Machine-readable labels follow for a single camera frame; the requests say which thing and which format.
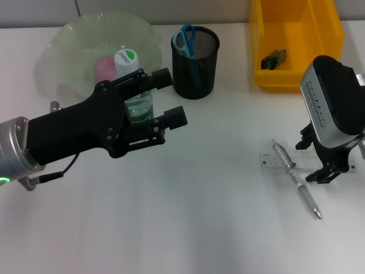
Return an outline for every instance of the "white table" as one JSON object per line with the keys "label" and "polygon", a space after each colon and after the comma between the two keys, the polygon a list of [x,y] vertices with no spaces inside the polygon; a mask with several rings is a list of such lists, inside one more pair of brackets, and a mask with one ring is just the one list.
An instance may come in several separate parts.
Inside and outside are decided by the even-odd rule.
{"label": "white table", "polygon": [[[63,179],[27,192],[0,188],[0,272],[27,274],[364,273],[365,165],[329,185],[309,185],[315,220],[290,179],[262,172],[259,152],[287,148],[309,122],[300,95],[270,95],[250,84],[249,29],[209,25],[220,38],[216,85],[201,100],[172,87],[153,92],[156,115],[183,105],[189,124],[163,146],[113,160],[81,154]],[[365,22],[344,22],[342,61],[365,71]],[[159,26],[163,66],[170,38]],[[0,30],[1,121],[48,112],[80,98],[56,95],[42,52],[58,28]],[[50,164],[59,171],[70,158]]]}

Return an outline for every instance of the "green led light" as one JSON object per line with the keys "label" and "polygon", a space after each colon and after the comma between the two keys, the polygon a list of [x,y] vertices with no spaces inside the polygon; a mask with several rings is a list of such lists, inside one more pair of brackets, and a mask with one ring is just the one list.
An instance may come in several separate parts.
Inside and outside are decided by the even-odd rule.
{"label": "green led light", "polygon": [[10,182],[10,179],[7,177],[0,177],[0,186],[3,184],[7,184],[8,182]]}

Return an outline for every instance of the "clear plastic ruler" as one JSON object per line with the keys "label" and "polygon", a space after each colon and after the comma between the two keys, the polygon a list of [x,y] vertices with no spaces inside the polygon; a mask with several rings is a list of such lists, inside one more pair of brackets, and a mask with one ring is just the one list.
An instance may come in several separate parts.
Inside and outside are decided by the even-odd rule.
{"label": "clear plastic ruler", "polygon": [[[319,160],[317,154],[300,154],[297,152],[288,152],[288,154],[298,171],[314,172],[316,170],[320,170],[323,167],[322,162]],[[270,153],[260,153],[260,161],[261,167],[265,169],[283,168],[281,161],[276,156],[274,151]],[[349,158],[348,163],[350,165],[350,170],[348,172],[356,172],[354,159]]]}

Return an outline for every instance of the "black mesh pen holder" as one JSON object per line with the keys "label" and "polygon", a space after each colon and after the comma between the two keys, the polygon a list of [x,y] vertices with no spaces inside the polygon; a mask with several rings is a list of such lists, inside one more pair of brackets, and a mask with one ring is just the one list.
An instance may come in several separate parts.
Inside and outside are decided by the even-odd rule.
{"label": "black mesh pen holder", "polygon": [[[194,59],[184,57],[183,52],[174,47],[171,39],[173,88],[187,99],[200,99],[212,92],[220,45],[218,36],[206,27],[195,27],[195,31]],[[186,34],[190,40],[192,32],[187,31]],[[176,44],[178,47],[183,45],[180,35]]]}

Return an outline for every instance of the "plastic bottle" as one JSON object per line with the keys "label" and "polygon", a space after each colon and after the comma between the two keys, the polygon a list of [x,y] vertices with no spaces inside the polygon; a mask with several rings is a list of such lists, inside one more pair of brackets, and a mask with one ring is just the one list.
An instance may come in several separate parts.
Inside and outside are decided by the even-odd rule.
{"label": "plastic bottle", "polygon": [[[119,50],[114,55],[114,63],[116,69],[115,78],[123,77],[139,68],[138,56],[130,49]],[[150,90],[125,101],[125,104],[134,123],[153,118],[153,103]]]}

